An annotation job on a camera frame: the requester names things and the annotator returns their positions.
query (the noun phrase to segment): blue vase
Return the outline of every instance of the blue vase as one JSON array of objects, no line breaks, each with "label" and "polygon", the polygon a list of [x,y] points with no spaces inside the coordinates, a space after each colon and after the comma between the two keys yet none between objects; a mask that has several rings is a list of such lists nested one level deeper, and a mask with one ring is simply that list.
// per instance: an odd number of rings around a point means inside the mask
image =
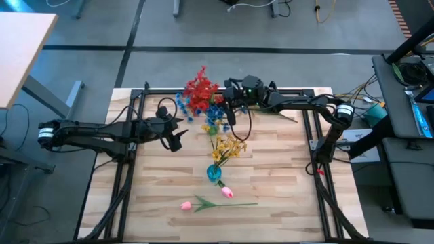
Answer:
[{"label": "blue vase", "polygon": [[210,165],[206,169],[206,174],[207,174],[210,182],[216,183],[222,177],[222,168],[220,168],[220,167],[216,168],[216,166]]}]

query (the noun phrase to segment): wooden table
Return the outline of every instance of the wooden table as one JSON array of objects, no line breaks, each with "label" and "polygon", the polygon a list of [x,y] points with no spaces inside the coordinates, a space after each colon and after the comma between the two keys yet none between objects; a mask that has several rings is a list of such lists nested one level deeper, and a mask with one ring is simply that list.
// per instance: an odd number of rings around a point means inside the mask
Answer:
[{"label": "wooden table", "polygon": [[[113,91],[107,123],[127,105],[130,91]],[[315,88],[315,93],[331,94],[332,90]],[[155,116],[162,97],[146,97],[144,117]],[[171,102],[163,104],[173,113]],[[284,116],[253,113],[247,152],[223,167],[222,179],[233,190],[233,199],[224,198],[220,189],[207,179],[205,171],[213,161],[209,138],[201,130],[204,117],[195,118],[192,124],[180,123],[179,131],[189,131],[182,136],[182,149],[178,152],[165,150],[160,142],[141,144],[124,241],[323,241],[313,177],[304,171],[310,158],[302,113],[294,110],[286,111],[285,115],[299,123]],[[326,132],[329,126],[322,118],[321,124]],[[247,115],[237,115],[234,130],[240,136],[245,135]],[[336,152],[335,157],[347,159],[342,152]],[[98,155],[96,164],[108,159],[106,155]],[[330,167],[339,206],[357,230],[367,236],[351,166],[334,161]],[[107,210],[115,169],[116,164],[111,163],[94,173],[79,237],[88,234]],[[216,207],[199,213],[181,211],[181,203],[197,202],[194,195],[214,203],[253,202],[258,205]]]},{"label": "wooden table", "polygon": [[55,14],[0,12],[0,109],[10,109],[23,89],[62,118],[70,114],[82,81],[74,83],[63,102],[29,75],[57,18]]}]

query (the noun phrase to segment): pink tulip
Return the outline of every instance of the pink tulip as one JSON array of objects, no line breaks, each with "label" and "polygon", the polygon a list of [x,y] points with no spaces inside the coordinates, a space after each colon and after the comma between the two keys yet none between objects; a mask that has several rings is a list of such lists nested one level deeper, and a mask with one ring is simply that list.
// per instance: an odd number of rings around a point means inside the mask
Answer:
[{"label": "pink tulip", "polygon": [[227,198],[233,198],[232,190],[229,189],[229,187],[227,187],[227,186],[222,188],[222,194],[223,194],[223,196],[225,196]]},{"label": "pink tulip", "polygon": [[188,211],[191,209],[191,203],[189,201],[181,204],[181,210]]}]

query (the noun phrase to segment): light wood surface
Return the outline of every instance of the light wood surface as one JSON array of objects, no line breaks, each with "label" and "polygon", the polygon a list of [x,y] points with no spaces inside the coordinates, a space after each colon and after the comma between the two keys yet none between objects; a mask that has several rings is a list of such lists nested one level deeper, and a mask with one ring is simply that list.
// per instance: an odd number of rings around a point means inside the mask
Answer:
[{"label": "light wood surface", "polygon": [[[113,91],[107,123],[127,105],[130,91]],[[315,93],[332,91],[316,88]],[[146,97],[144,117],[155,116],[162,97]],[[173,114],[174,105],[170,101],[163,104]],[[182,149],[178,152],[165,150],[160,142],[140,145],[124,241],[323,241],[313,177],[304,171],[310,158],[302,113],[286,111],[285,116],[298,123],[284,116],[253,112],[247,152],[231,159],[222,169],[222,180],[232,189],[233,199],[223,197],[206,176],[205,171],[213,161],[209,138],[200,128],[204,117],[196,117],[192,124],[180,123],[179,130],[189,131],[182,136]],[[329,125],[322,118],[321,124],[325,133]],[[237,115],[234,129],[244,136],[248,116]],[[335,157],[347,159],[342,152],[337,152]],[[108,159],[107,155],[99,155],[96,165]],[[330,166],[339,206],[357,230],[367,236],[351,166],[338,161]],[[115,168],[115,163],[111,163],[94,173],[80,237],[88,234],[107,210]],[[253,202],[258,205],[216,207],[199,213],[181,211],[181,203],[197,203],[194,195],[214,203]]]},{"label": "light wood surface", "polygon": [[56,21],[55,14],[0,12],[0,108],[11,108]]}]

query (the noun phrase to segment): gray floor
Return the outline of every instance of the gray floor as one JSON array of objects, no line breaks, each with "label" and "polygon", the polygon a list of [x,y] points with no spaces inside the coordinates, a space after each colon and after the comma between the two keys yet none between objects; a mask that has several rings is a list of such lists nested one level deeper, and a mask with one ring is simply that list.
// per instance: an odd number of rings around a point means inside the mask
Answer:
[{"label": "gray floor", "polygon": [[[0,0],[0,9],[11,10],[12,0]],[[59,21],[48,41],[50,45],[126,45],[139,0],[91,0],[83,17],[73,18],[74,1],[59,8],[45,1],[27,1],[35,12],[56,12]],[[321,2],[326,15],[331,1]],[[284,47],[309,49],[395,49],[405,39],[387,0],[338,1],[336,11],[325,24],[317,24],[314,0],[293,0],[289,18],[272,19],[270,9],[238,7],[231,13],[217,0],[182,0],[181,16],[172,17],[172,0],[147,0],[134,45],[187,47]],[[123,52],[42,51],[31,74],[59,98],[66,99],[73,81],[86,84],[74,119],[103,122]],[[203,52],[132,52],[122,87],[182,87],[201,65],[208,77],[222,84],[228,77],[257,75],[274,80],[280,87],[332,87],[334,93],[347,92],[372,74],[370,56],[328,54],[252,54]],[[377,84],[368,89],[380,95]],[[9,237],[15,241],[55,243],[73,238],[85,197],[95,153],[53,155],[39,148],[37,124],[56,116],[28,95],[20,93],[16,102],[31,110],[31,130],[22,152],[56,165],[51,175],[36,172],[26,202],[17,219],[34,220],[41,205],[50,210],[51,220],[31,228],[11,225]],[[26,124],[23,112],[14,108],[9,115],[5,139],[12,148],[19,145]],[[428,243],[432,230],[414,230],[402,216],[390,216],[379,206],[388,201],[383,188],[359,187],[362,208],[370,236],[383,241]]]}]

